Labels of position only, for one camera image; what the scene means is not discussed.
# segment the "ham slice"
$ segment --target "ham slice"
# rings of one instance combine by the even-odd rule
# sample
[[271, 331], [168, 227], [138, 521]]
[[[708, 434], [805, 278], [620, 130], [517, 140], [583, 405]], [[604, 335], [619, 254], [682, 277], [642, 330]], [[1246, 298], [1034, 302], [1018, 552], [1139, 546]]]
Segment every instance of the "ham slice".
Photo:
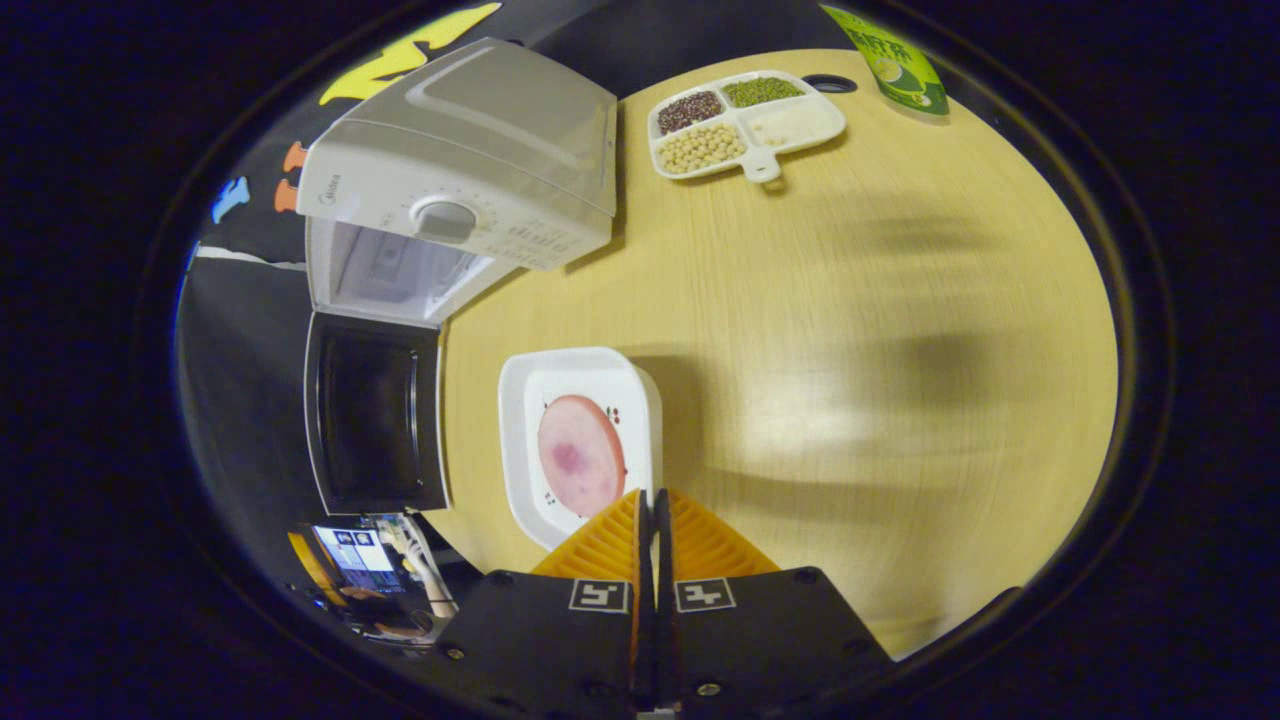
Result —
[[622, 441], [608, 415], [581, 395], [547, 406], [538, 456], [556, 500], [577, 515], [590, 518], [622, 497]]

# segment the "green package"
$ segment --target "green package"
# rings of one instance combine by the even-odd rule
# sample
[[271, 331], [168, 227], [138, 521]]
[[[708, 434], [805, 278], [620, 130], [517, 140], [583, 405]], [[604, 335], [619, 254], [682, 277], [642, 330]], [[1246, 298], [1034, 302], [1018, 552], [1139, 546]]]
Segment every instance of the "green package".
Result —
[[893, 33], [841, 10], [819, 5], [854, 41], [876, 76], [881, 92], [895, 102], [931, 115], [947, 115], [947, 94], [923, 53]]

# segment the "white compartment tray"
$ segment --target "white compartment tray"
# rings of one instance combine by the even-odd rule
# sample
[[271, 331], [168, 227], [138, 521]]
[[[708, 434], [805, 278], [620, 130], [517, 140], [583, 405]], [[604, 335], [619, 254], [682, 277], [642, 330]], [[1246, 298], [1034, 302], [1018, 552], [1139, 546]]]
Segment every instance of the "white compartment tray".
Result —
[[[728, 95], [723, 91], [724, 86], [762, 77], [785, 79], [794, 85], [801, 95], [782, 100], [769, 100], [746, 108], [735, 108], [730, 102]], [[713, 118], [699, 120], [686, 128], [660, 135], [658, 129], [658, 113], [681, 97], [704, 91], [716, 95], [724, 111]], [[686, 173], [671, 173], [663, 168], [662, 149], [668, 141], [689, 133], [694, 128], [719, 123], [727, 123], [735, 128], [739, 138], [746, 146], [745, 152], [736, 158], [730, 158]], [[653, 110], [649, 111], [649, 159], [653, 161], [653, 169], [659, 176], [671, 179], [696, 178], [741, 165], [746, 179], [756, 183], [768, 182], [782, 173], [777, 159], [780, 154], [794, 152], [823, 143], [844, 132], [845, 126], [845, 114], [831, 100], [823, 97], [820, 92], [800, 78], [782, 70], [741, 73], [691, 87], [654, 105]]]
[[498, 378], [498, 424], [507, 502], [525, 534], [557, 547], [588, 518], [554, 501], [538, 457], [538, 425], [547, 405], [581, 395], [617, 420], [626, 478], [622, 493], [643, 488], [648, 502], [662, 487], [662, 398], [648, 373], [609, 347], [567, 347], [513, 355]]

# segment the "table surface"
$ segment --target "table surface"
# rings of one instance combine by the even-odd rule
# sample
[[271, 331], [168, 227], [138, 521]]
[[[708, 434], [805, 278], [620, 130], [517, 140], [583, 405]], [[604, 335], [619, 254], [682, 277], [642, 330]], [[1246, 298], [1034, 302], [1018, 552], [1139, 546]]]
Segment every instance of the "table surface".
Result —
[[[780, 156], [769, 186], [659, 177], [653, 105], [756, 69], [852, 78], [827, 95], [845, 133]], [[448, 324], [454, 506], [428, 520], [481, 570], [541, 560], [507, 505], [498, 374], [603, 345], [660, 389], [666, 486], [778, 565], [822, 568], [891, 655], [1039, 570], [1093, 491], [1117, 392], [1101, 274], [1039, 173], [959, 102], [945, 127], [893, 111], [855, 51], [700, 68], [618, 122], [613, 241]]]

